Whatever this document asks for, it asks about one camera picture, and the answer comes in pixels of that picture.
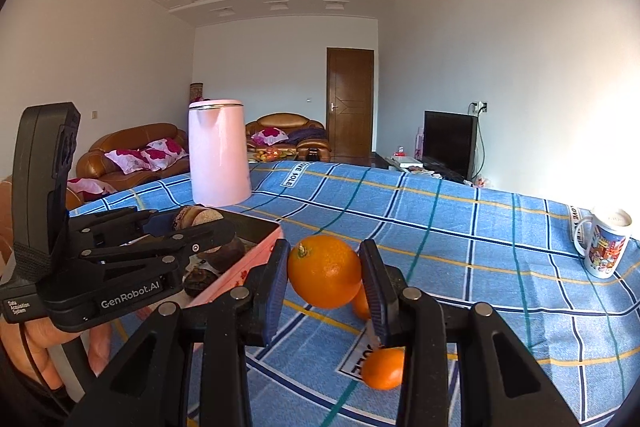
television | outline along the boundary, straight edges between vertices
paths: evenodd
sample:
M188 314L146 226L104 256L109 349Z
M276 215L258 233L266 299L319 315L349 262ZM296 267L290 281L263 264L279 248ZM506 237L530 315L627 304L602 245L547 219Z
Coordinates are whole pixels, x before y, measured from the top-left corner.
M465 180L474 174L478 117L452 112L424 112L422 162L425 168L456 172Z

human hand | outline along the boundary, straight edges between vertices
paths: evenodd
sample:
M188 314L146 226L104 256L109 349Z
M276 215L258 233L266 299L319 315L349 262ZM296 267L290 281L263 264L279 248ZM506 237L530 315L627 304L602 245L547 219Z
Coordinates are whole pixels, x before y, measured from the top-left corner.
M60 331L53 325L49 317L26 322L24 326L31 356L40 370L42 378L51 389L62 387L62 378L60 378L53 361L49 358L47 347L68 343L78 337L80 333ZM98 374L109 362L111 325L107 323L91 328L89 340L89 365L93 372ZM15 368L27 377L38 381L27 354L24 352L18 324L9 324L4 320L4 317L0 317L0 342L2 342L4 350Z

orange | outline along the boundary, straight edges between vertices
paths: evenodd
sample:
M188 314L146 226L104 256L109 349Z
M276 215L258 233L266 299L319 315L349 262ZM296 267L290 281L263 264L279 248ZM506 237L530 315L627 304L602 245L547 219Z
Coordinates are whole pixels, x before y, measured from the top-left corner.
M362 364L360 376L372 389L388 391L402 383L404 351L397 347L379 349Z
M351 301L351 308L353 308L353 313L363 321L368 321L371 318L369 303L367 302L367 294L364 293L364 286L360 286L360 290L353 298L353 301Z
M344 241L330 235L310 235L295 245L287 271L296 293L319 308L344 306L362 285L357 254Z

mug handle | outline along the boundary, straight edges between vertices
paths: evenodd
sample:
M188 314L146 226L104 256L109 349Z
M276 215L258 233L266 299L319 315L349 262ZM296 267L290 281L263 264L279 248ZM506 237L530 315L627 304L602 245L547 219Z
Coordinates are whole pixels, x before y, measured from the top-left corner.
M583 257L584 257L585 255L587 255L587 252L586 252L586 250L585 250L585 249L580 245L580 243L578 243L578 229L580 229L580 227L582 226L582 224L583 224L583 223L586 223L586 222L588 222L588 221L589 221L590 223L593 223L593 216L586 216L586 217L583 217L580 221L578 221L578 222L576 223L576 225L575 225L575 229L574 229L574 247L575 247L575 250L577 250L577 251L578 251L578 253L579 253L581 256L583 256Z

metal screw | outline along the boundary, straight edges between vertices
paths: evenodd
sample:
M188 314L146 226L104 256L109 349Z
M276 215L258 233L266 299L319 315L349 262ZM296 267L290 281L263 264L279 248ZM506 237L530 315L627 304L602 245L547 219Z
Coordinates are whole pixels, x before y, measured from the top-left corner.
M487 304L486 302L478 302L474 309L478 315L482 315L482 317L488 317L494 312L494 309L491 308L491 304Z
M402 290L402 297L404 297L405 299L409 299L410 301L417 301L420 297L422 297L422 292L418 288L407 286L407 288Z
M163 302L158 306L158 313L161 314L162 317L168 317L169 315L173 315L177 309L178 306L176 306L174 302Z
M236 286L230 291L229 295L231 295L232 299L239 301L241 299L246 299L249 296L249 293L249 290L244 286Z

